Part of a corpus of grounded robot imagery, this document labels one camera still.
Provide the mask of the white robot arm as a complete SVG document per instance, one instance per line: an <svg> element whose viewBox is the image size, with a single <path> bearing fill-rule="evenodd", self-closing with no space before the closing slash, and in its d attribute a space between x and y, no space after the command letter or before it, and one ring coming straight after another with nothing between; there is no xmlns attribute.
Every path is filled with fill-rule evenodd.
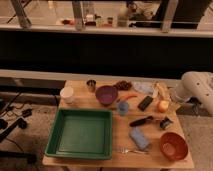
<svg viewBox="0 0 213 171"><path fill-rule="evenodd" d="M186 72L182 75L180 82L171 90L171 98L174 102L183 103L191 97L197 98L213 115L212 72Z"/></svg>

